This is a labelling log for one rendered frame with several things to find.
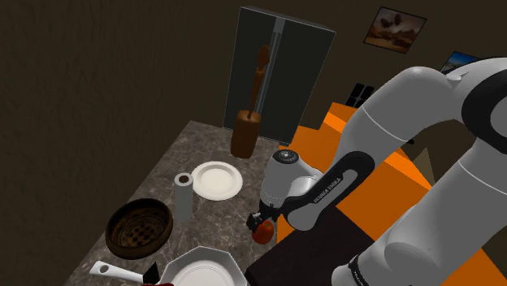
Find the red apple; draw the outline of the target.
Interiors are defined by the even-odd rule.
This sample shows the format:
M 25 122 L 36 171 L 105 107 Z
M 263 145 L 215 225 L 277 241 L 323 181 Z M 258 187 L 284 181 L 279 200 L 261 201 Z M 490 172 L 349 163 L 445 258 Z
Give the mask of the red apple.
M 267 220 L 257 226 L 255 232 L 252 232 L 253 240 L 260 244 L 265 245 L 269 243 L 274 235 L 274 226 L 271 221 Z

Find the round white plate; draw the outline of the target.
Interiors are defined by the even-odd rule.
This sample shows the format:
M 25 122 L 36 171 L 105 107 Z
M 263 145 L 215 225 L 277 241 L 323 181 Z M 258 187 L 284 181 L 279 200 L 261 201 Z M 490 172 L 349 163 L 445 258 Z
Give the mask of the round white plate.
M 204 162 L 193 170 L 192 177 L 193 191 L 216 202 L 235 197 L 243 186 L 241 173 L 226 162 Z

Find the brown wooden utensil holder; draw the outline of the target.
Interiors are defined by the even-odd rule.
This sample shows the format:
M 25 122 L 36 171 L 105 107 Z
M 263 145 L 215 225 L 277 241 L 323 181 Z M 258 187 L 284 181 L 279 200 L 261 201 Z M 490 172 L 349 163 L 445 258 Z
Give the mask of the brown wooden utensil holder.
M 237 158 L 250 158 L 258 139 L 262 116 L 248 110 L 240 110 L 236 116 L 231 139 L 231 154 Z

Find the grey paper towel roll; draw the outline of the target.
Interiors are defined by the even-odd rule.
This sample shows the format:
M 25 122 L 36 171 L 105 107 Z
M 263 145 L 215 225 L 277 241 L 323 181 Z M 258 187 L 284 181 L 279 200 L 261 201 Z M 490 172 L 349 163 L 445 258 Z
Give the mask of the grey paper towel roll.
M 193 210 L 193 177 L 180 173 L 174 180 L 175 220 L 185 222 L 191 219 Z

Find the white octagonal plate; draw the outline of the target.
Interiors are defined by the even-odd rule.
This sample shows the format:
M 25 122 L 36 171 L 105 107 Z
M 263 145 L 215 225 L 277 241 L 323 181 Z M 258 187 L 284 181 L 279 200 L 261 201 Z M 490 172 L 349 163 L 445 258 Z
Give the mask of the white octagonal plate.
M 249 286 L 233 256 L 198 246 L 169 262 L 159 284 L 174 286 Z

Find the brown woven bowl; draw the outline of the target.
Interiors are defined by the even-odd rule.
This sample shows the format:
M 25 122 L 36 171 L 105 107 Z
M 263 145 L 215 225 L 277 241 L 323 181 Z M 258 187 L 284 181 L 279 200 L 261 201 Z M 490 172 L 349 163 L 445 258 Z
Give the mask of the brown woven bowl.
M 173 223 L 172 213 L 162 201 L 136 199 L 110 217 L 105 231 L 106 245 L 119 258 L 145 258 L 167 242 Z

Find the brown wooden spoon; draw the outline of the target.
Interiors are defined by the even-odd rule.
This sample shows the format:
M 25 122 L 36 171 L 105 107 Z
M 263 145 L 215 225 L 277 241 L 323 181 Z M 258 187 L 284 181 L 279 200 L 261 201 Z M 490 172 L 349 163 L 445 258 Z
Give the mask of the brown wooden spoon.
M 259 89 L 262 84 L 262 79 L 265 74 L 265 66 L 270 62 L 270 51 L 268 45 L 263 45 L 261 49 L 258 51 L 257 55 L 257 64 L 255 70 L 255 75 L 253 78 L 253 88 L 250 97 L 250 105 L 249 105 L 249 113 L 247 115 L 248 119 L 251 119 L 251 116 L 254 111 L 255 102 L 257 101 Z

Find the dark grey fridge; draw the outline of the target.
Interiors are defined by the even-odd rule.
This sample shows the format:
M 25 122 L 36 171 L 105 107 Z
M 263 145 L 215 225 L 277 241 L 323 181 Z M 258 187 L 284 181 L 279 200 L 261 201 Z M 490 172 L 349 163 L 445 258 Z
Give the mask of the dark grey fridge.
M 243 6 L 239 11 L 223 126 L 232 129 L 240 110 L 248 110 L 257 54 L 270 48 L 255 110 L 259 136 L 289 145 L 319 78 L 336 32 L 306 20 Z

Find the white-handled black utensil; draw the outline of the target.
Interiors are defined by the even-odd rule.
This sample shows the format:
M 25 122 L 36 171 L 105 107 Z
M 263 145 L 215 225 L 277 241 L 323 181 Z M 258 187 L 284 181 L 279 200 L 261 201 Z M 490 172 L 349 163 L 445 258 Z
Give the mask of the white-handled black utensil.
M 89 274 L 130 280 L 140 284 L 157 284 L 161 279 L 156 262 L 144 274 L 139 274 L 106 262 L 97 261 L 90 269 Z

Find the brown landscape wall picture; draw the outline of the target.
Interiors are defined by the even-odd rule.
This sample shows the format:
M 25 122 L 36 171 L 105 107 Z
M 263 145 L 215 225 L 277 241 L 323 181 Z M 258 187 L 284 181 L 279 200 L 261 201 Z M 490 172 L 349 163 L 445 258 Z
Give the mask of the brown landscape wall picture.
M 381 6 L 364 43 L 406 54 L 426 22 L 421 16 Z

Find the blue landscape wall picture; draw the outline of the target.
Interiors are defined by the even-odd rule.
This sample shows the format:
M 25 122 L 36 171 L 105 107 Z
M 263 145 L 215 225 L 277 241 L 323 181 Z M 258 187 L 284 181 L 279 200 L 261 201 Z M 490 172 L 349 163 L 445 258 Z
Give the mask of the blue landscape wall picture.
M 449 72 L 461 66 L 464 66 L 468 63 L 476 62 L 477 60 L 479 60 L 478 57 L 454 51 L 448 58 L 446 63 L 443 65 L 443 67 L 440 69 L 440 72 L 443 74 L 448 74 Z

